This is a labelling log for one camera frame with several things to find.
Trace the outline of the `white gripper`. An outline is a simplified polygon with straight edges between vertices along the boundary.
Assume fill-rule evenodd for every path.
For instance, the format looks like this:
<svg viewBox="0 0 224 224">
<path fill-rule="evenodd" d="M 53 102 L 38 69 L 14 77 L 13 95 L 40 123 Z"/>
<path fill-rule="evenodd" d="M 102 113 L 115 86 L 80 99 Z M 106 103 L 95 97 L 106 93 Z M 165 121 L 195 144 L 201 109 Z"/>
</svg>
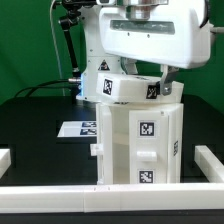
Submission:
<svg viewBox="0 0 224 224">
<path fill-rule="evenodd" d="M 127 19 L 122 6 L 104 7 L 100 10 L 99 25 L 104 50 L 122 57 L 121 68 L 126 74 L 138 73 L 134 59 L 162 65 L 160 94 L 164 96 L 172 93 L 177 67 L 201 67 L 210 58 L 206 3 L 154 6 L 146 21 Z"/>
</svg>

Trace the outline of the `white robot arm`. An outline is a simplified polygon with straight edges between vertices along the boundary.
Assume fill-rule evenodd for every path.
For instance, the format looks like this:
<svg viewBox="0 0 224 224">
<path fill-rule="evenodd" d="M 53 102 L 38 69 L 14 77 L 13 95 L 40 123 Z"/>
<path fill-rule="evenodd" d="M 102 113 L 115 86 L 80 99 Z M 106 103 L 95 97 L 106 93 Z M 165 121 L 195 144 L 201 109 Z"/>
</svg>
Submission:
<svg viewBox="0 0 224 224">
<path fill-rule="evenodd" d="M 147 89 L 168 96 L 180 68 L 206 64 L 211 54 L 209 0 L 96 0 L 81 9 L 87 67 L 81 97 L 98 101 L 98 74 L 136 75 L 137 61 L 159 64 L 163 75 Z"/>
</svg>

